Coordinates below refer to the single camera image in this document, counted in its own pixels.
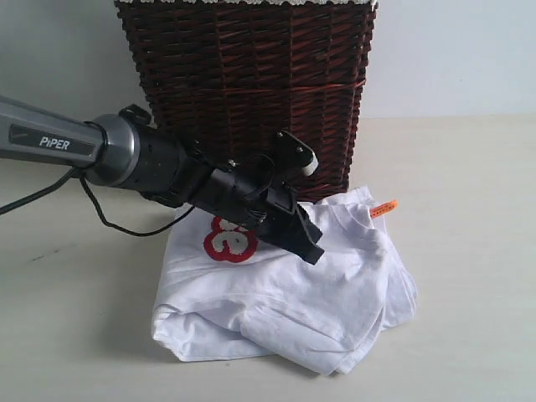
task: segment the wicker basket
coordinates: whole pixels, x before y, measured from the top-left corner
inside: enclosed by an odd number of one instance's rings
[[[116,2],[162,132],[218,162],[271,152],[288,129],[317,154],[294,183],[316,201],[348,189],[374,27],[371,4]]]

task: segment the white table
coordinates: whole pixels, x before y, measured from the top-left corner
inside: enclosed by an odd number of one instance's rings
[[[365,120],[359,133],[352,184],[399,200],[388,224],[420,297],[351,374],[277,357],[177,363],[149,330],[167,236],[102,227],[72,181],[0,218],[0,400],[534,400],[536,116]],[[1,161],[0,204],[63,171]],[[135,229],[172,217],[97,193]]]

